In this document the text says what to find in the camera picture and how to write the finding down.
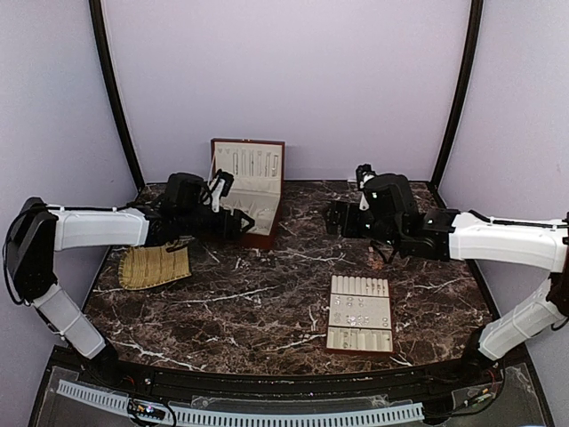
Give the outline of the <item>red wooden jewelry box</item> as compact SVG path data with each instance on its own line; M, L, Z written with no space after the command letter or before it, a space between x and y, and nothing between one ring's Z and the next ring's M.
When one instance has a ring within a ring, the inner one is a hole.
M213 169L234 177L221 206L238 209L254 220L254 226L241 237L241 245L269 250L282 213L285 143L214 138L211 154Z

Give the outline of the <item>brown jewelry display tray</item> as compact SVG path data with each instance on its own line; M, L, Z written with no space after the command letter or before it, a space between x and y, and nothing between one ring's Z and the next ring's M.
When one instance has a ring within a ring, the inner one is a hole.
M393 351L386 279L332 276L326 349L363 354Z

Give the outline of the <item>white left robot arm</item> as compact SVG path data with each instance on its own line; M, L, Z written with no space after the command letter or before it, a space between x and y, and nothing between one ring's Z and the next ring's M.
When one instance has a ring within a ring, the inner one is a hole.
M210 205L71 208L31 197L6 233L5 281L13 287L16 304L35 309L56 335L92 362L95 378L116 388L125 380L125 369L111 357L112 345L82 310L87 287L66 289L66 282L94 278L104 251L112 246L162 246L206 235L238 240L254 224L239 209Z

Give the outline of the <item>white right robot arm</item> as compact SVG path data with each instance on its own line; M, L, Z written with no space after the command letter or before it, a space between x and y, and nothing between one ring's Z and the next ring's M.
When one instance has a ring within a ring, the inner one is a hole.
M533 266L548 277L524 301L469 338L453 377L471 386L488 366L544 328L568 319L568 220L522 222L475 211L431 209L406 213L333 201L325 210L328 233L367 238L390 246L393 255L485 260Z

